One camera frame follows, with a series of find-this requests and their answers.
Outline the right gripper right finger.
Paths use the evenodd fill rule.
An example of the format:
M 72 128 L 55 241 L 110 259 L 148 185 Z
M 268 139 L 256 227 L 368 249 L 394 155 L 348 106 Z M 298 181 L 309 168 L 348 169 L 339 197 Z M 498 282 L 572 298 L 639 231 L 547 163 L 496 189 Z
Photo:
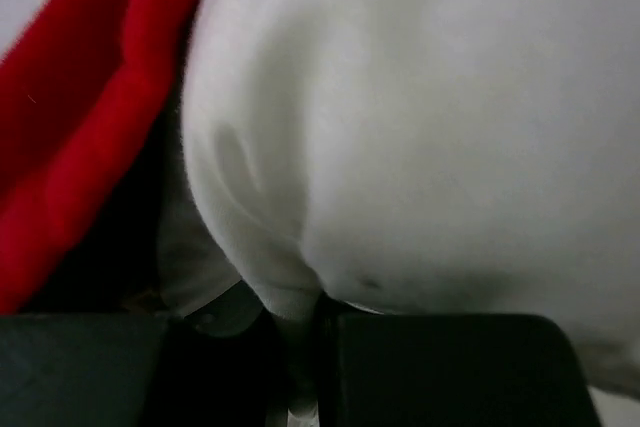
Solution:
M 533 315 L 390 316 L 322 297 L 323 426 L 600 426 L 566 335 Z

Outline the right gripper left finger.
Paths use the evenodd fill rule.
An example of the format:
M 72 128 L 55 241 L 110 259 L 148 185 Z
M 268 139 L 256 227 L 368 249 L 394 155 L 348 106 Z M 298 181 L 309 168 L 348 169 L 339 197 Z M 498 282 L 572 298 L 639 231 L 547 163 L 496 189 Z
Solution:
M 5 316 L 1 422 L 283 426 L 269 320 L 243 286 L 184 318 Z

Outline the white pillow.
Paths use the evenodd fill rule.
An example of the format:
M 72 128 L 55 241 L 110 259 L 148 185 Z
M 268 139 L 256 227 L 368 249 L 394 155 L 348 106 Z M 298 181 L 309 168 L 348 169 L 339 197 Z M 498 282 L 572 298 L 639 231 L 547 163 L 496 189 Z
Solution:
M 196 209 L 317 420 L 321 296 L 511 312 L 639 422 L 639 0 L 199 0 L 181 95 Z

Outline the red cartoon print pillowcase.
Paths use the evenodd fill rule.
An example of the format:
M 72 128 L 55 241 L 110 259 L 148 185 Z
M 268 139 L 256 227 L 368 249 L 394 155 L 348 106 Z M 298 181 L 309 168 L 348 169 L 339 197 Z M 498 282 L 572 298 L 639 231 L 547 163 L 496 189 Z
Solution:
M 1 310 L 76 247 L 141 151 L 199 0 L 46 0 L 1 63 Z

